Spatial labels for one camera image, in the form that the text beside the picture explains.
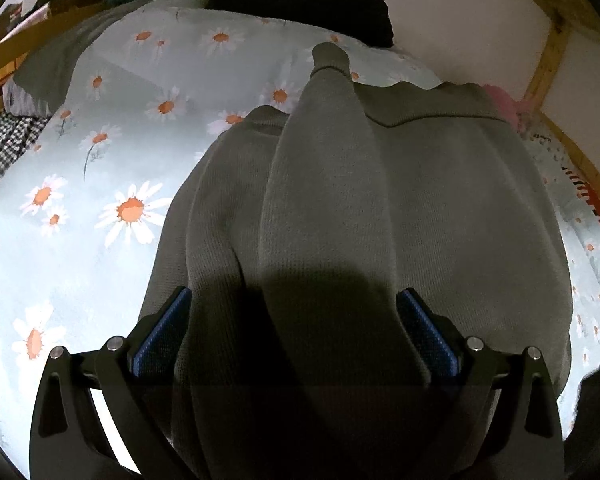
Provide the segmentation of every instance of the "daisy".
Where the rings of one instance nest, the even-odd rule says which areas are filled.
[[[42,220],[40,233],[43,236],[51,236],[53,233],[57,233],[60,230],[60,226],[64,225],[68,218],[69,215],[61,205],[50,208],[46,218]]]
[[[219,27],[216,30],[210,30],[202,38],[200,46],[206,48],[206,54],[211,56],[215,52],[232,52],[238,47],[238,43],[243,41],[243,33]]]
[[[151,119],[164,121],[167,117],[174,120],[187,111],[187,98],[180,95],[180,89],[162,90],[155,101],[147,104],[144,112]]]
[[[40,152],[42,151],[42,144],[35,143],[27,151],[29,153],[31,153],[32,155],[39,155]]]
[[[50,350],[64,337],[66,329],[63,326],[46,328],[53,311],[51,304],[45,301],[26,308],[25,321],[16,319],[13,322],[13,328],[21,339],[13,343],[11,349],[18,353],[16,364],[21,369],[40,366],[42,371]]]
[[[160,38],[155,41],[154,50],[152,51],[152,54],[151,54],[151,63],[158,64],[160,62],[162,53],[167,49],[167,47],[169,46],[170,43],[171,43],[171,41],[168,40],[167,38]]]
[[[149,187],[149,181],[147,181],[137,191],[135,184],[129,186],[126,196],[119,191],[116,192],[116,202],[104,206],[104,212],[99,217],[102,221],[95,226],[96,229],[100,229],[113,224],[113,228],[104,240],[105,247],[109,247],[116,240],[124,227],[126,227],[125,242],[127,244],[131,241],[131,233],[136,235],[136,239],[141,244],[150,244],[154,240],[154,234],[147,223],[162,226],[164,216],[152,210],[169,206],[173,200],[173,198],[159,198],[146,203],[146,200],[161,187],[162,184]]]
[[[217,137],[222,132],[227,131],[234,124],[241,123],[247,116],[247,112],[238,112],[237,114],[231,114],[226,110],[223,110],[218,114],[220,117],[217,121],[212,121],[206,126],[206,132],[209,135]]]
[[[68,108],[62,108],[58,114],[56,131],[58,131],[58,137],[62,137],[67,134],[71,127],[74,126],[74,113]]]
[[[286,80],[282,80],[265,87],[260,95],[260,104],[271,105],[288,114],[291,113],[299,99],[300,90]]]
[[[351,79],[354,83],[363,83],[366,81],[365,77],[358,70],[351,71]]]
[[[82,140],[80,149],[87,152],[86,158],[84,159],[82,179],[85,179],[86,177],[87,164],[101,158],[107,151],[111,141],[120,135],[122,134],[120,133],[119,127],[105,124],[98,132],[92,130],[91,133]]]
[[[66,184],[66,180],[55,174],[46,177],[41,187],[36,186],[31,192],[25,195],[29,198],[29,201],[20,206],[22,215],[24,216],[29,212],[35,215],[40,208],[46,210],[47,207],[51,206],[53,200],[61,199],[64,195],[58,193],[58,189],[64,186],[64,184]]]
[[[102,95],[107,92],[108,82],[108,70],[99,70],[92,74],[87,81],[87,97],[92,101],[99,101]]]
[[[145,45],[151,44],[154,39],[154,34],[150,30],[140,30],[134,32],[128,39],[125,45],[126,57],[138,54]]]
[[[600,344],[600,327],[598,326],[598,322],[595,318],[591,322],[593,323],[593,337],[596,339],[596,342]]]

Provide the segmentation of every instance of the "knit fabric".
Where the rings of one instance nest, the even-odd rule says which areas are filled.
[[[558,225],[484,91],[354,84],[333,44],[314,61],[296,110],[222,134],[164,223],[141,317],[192,290],[160,424],[200,478],[404,478],[448,409],[407,286],[464,336],[540,347],[556,395],[567,379]]]

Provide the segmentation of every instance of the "gingham fabric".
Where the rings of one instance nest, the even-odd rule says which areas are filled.
[[[16,117],[0,112],[0,179],[16,160],[36,142],[49,119]]]

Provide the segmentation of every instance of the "bed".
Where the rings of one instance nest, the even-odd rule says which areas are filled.
[[[151,0],[104,28],[75,60],[66,91],[42,92],[59,106],[23,135],[22,153],[0,175],[0,448],[24,476],[23,421],[31,419],[49,351],[56,344],[71,352],[99,348],[133,328],[165,212],[221,132],[262,104],[290,112],[312,70],[312,48],[324,41],[347,52],[361,84],[440,83],[405,52],[204,6]],[[600,36],[600,23],[565,16],[558,4],[550,12],[559,10],[526,95],[532,114],[559,63],[550,53],[564,43],[567,18],[593,23]],[[15,34],[0,45],[1,74],[104,11],[103,4],[74,7]],[[0,99],[0,124],[3,108]],[[558,399],[567,438],[580,381],[600,367],[600,175],[555,124],[535,117],[521,133],[554,206],[573,291],[573,359]],[[97,392],[94,400],[118,459],[135,469]]]

